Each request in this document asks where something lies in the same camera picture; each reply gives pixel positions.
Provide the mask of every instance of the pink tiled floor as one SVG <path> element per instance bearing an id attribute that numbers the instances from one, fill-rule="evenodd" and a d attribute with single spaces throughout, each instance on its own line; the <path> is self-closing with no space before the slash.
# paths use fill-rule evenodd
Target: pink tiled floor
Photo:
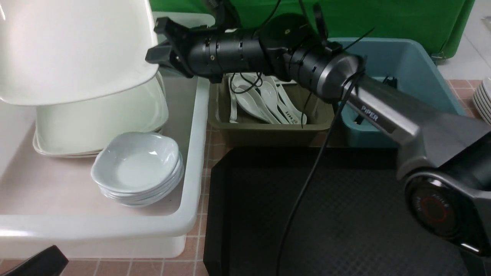
<path id="1" fill-rule="evenodd" d="M 469 116 L 480 118 L 471 97 L 480 81 L 447 81 L 454 95 L 464 106 Z M 319 145 L 324 134 L 319 134 L 312 145 Z M 219 131 L 207 130 L 205 168 L 196 225 L 188 234 L 184 252 L 173 259 L 131 260 L 71 260 L 62 276 L 207 276 L 203 264 L 204 237 L 210 190 L 211 168 L 229 151 Z M 16 266 L 19 260 L 0 260 L 0 273 Z"/>

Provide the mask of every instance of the olive green plastic tray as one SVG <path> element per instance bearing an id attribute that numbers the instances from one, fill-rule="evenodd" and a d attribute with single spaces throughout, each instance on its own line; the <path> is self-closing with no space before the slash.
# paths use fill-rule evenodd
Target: olive green plastic tray
<path id="1" fill-rule="evenodd" d="M 267 124 L 251 117 L 238 107 L 237 124 L 229 123 L 230 94 L 227 78 L 220 84 L 210 87 L 208 122 L 220 130 L 225 143 L 230 147 L 238 146 L 309 146 L 318 132 L 329 128 L 334 113 L 332 106 L 317 97 L 310 97 L 305 114 L 307 124 L 283 125 Z M 294 106 L 302 111 L 309 92 L 299 85 L 285 85 L 286 93 Z"/>

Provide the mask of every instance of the stack of white plates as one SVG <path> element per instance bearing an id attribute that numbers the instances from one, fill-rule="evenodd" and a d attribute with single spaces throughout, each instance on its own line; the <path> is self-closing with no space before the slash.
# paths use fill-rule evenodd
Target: stack of white plates
<path id="1" fill-rule="evenodd" d="M 98 155 L 91 174 L 104 196 L 138 208 L 174 190 L 184 176 L 184 164 L 172 138 L 132 132 L 116 137 Z"/>
<path id="2" fill-rule="evenodd" d="M 65 158 L 93 157 L 122 133 L 158 131 L 169 116 L 159 73 L 130 90 L 83 102 L 39 106 L 36 114 L 34 149 Z"/>
<path id="3" fill-rule="evenodd" d="M 477 87 L 472 101 L 483 120 L 491 125 L 491 78 L 484 79 Z"/>

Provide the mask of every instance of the blue plastic bin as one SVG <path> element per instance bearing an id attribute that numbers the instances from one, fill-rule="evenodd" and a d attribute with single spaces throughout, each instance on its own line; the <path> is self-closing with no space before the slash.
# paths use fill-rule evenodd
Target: blue plastic bin
<path id="1" fill-rule="evenodd" d="M 347 46 L 356 38 L 334 38 Z M 366 72 L 370 77 L 383 80 L 386 76 L 398 79 L 398 89 L 441 111 L 465 115 L 465 111 L 452 94 L 442 75 L 423 47 L 413 40 L 391 38 L 364 38 L 349 49 L 352 54 L 367 56 Z M 346 106 L 341 113 L 350 147 L 397 147 L 363 120 L 355 123 L 357 113 Z"/>

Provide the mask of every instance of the black cable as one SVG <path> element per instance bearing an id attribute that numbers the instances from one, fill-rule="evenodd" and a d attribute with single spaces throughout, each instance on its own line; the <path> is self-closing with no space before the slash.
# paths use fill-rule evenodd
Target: black cable
<path id="1" fill-rule="evenodd" d="M 305 104 L 303 105 L 302 115 L 300 116 L 300 125 L 302 126 L 302 129 L 303 129 L 303 116 L 305 115 L 305 110 L 307 109 L 307 104 L 308 104 L 308 101 L 310 100 L 311 96 L 312 96 L 312 92 L 310 92 L 310 94 L 308 94 L 307 100 L 305 101 Z"/>
<path id="2" fill-rule="evenodd" d="M 262 22 L 262 24 L 259 26 L 259 28 L 257 28 L 256 32 L 257 32 L 257 31 L 259 31 L 260 29 L 262 29 L 262 27 L 264 27 L 264 25 L 266 25 L 266 23 L 267 23 L 267 22 L 269 22 L 269 20 L 271 20 L 271 18 L 273 18 L 273 15 L 274 15 L 274 13 L 276 12 L 276 10 L 278 9 L 280 2 L 281 2 L 281 0 L 278 0 L 278 1 L 276 2 L 276 5 L 274 6 L 273 11 L 271 11 L 271 13 L 270 13 L 270 14 L 269 14 L 269 16 L 266 18 L 266 20 Z"/>
<path id="3" fill-rule="evenodd" d="M 266 23 L 268 23 L 271 18 L 273 18 L 273 15 L 275 14 L 276 10 L 278 9 L 279 7 L 279 4 L 281 3 L 281 0 L 278 0 L 276 2 L 276 5 L 274 6 L 273 10 L 271 11 L 271 13 L 269 14 L 269 16 L 262 22 L 261 25 L 259 25 L 259 28 L 256 29 L 256 31 L 254 32 L 254 34 L 256 34 L 258 31 L 260 31 L 265 25 Z M 242 75 L 242 73 L 240 73 L 242 79 L 244 79 L 244 81 L 248 82 L 250 84 L 249 88 L 247 88 L 246 90 L 242 91 L 242 92 L 236 92 L 233 88 L 232 88 L 232 79 L 234 78 L 235 76 L 235 73 L 232 75 L 232 77 L 230 78 L 230 81 L 229 81 L 229 89 L 235 93 L 235 94 L 243 94 L 243 93 L 246 93 L 246 92 L 249 92 L 251 89 L 253 89 L 254 87 L 256 87 L 256 84 L 259 82 L 259 80 L 261 80 L 261 84 L 260 85 L 257 85 L 258 87 L 262 86 L 263 85 L 263 79 L 261 78 L 261 76 L 263 75 L 263 73 L 256 73 L 257 74 L 257 79 L 255 82 L 250 82 L 248 79 L 244 78 L 244 76 Z"/>
<path id="4" fill-rule="evenodd" d="M 288 237 L 288 233 L 290 232 L 290 228 L 292 226 L 293 218 L 295 217 L 295 214 L 297 213 L 297 210 L 300 206 L 300 202 L 302 201 L 303 196 L 305 195 L 305 192 L 307 191 L 307 188 L 310 186 L 310 183 L 312 182 L 314 174 L 317 170 L 317 166 L 319 165 L 319 161 L 321 160 L 321 157 L 322 157 L 322 155 L 323 155 L 323 153 L 327 147 L 327 143 L 330 140 L 332 130 L 334 129 L 337 121 L 340 121 L 339 118 L 341 116 L 341 111 L 343 110 L 344 106 L 346 105 L 346 102 L 348 101 L 348 99 L 351 95 L 351 92 L 353 91 L 353 89 L 355 87 L 357 87 L 359 80 L 361 79 L 361 77 L 363 77 L 364 74 L 365 74 L 365 62 L 363 61 L 358 66 L 357 71 L 353 75 L 351 75 L 345 81 L 345 83 L 342 86 L 342 91 L 344 91 L 345 85 L 351 81 L 351 84 L 350 84 L 348 90 L 346 91 L 346 94 L 343 96 L 343 98 L 341 100 L 341 104 L 339 105 L 339 108 L 336 111 L 336 114 L 334 115 L 334 119 L 331 122 L 331 126 L 329 127 L 329 129 L 327 131 L 326 139 L 324 140 L 324 143 L 322 144 L 322 147 L 319 150 L 319 154 L 317 155 L 317 159 L 315 160 L 314 165 L 313 165 L 313 167 L 312 167 L 312 169 L 311 169 L 311 171 L 307 177 L 307 180 L 305 181 L 305 184 L 303 185 L 303 187 L 299 193 L 299 196 L 297 197 L 297 200 L 295 201 L 295 204 L 293 205 L 293 209 L 292 209 L 292 211 L 288 217 L 287 224 L 286 224 L 285 229 L 283 231 L 283 234 L 281 236 L 278 255 L 276 258 L 276 276 L 279 276 L 279 271 L 281 268 L 281 257 L 283 255 L 283 250 L 285 247 L 286 238 Z"/>
<path id="5" fill-rule="evenodd" d="M 300 5 L 300 9 L 302 10 L 303 16 L 305 17 L 305 19 L 308 22 L 307 11 L 305 10 L 305 5 L 303 5 L 303 1 L 302 0 L 299 0 L 299 5 Z"/>
<path id="6" fill-rule="evenodd" d="M 263 85 L 263 79 L 261 78 L 261 77 L 262 77 L 262 75 L 263 75 L 263 73 L 256 73 L 256 75 L 257 75 L 257 79 L 256 79 L 256 81 L 255 81 L 255 82 L 251 82 L 250 80 L 246 79 L 246 78 L 245 78 L 245 77 L 242 75 L 242 73 L 239 73 L 239 74 L 240 74 L 240 76 L 242 77 L 242 79 L 243 79 L 244 81 L 246 81 L 246 82 L 248 82 L 248 83 L 250 84 L 250 86 L 249 86 L 249 88 L 247 88 L 247 89 L 246 89 L 246 90 L 244 90 L 244 91 L 241 91 L 241 92 L 236 92 L 236 91 L 234 90 L 234 88 L 232 88 L 232 80 L 233 80 L 233 79 L 234 79 L 234 77 L 235 77 L 235 73 L 233 73 L 233 74 L 232 74 L 232 76 L 230 77 L 230 79 L 228 80 L 228 88 L 229 88 L 229 89 L 230 89 L 230 91 L 232 91 L 234 94 L 244 94 L 244 93 L 248 92 L 249 90 L 253 89 L 253 88 L 254 88 L 254 87 L 256 87 L 256 86 L 257 86 L 257 87 L 261 87 L 261 86 Z"/>
<path id="7" fill-rule="evenodd" d="M 358 43 L 360 40 L 362 40 L 363 38 L 365 38 L 367 35 L 371 34 L 373 32 L 373 30 L 375 30 L 375 27 L 371 28 L 364 35 L 360 36 L 357 40 L 353 41 L 348 46 L 346 46 L 345 48 L 343 48 L 343 52 L 346 51 L 347 49 L 351 48 L 351 46 L 353 46 L 354 44 Z"/>

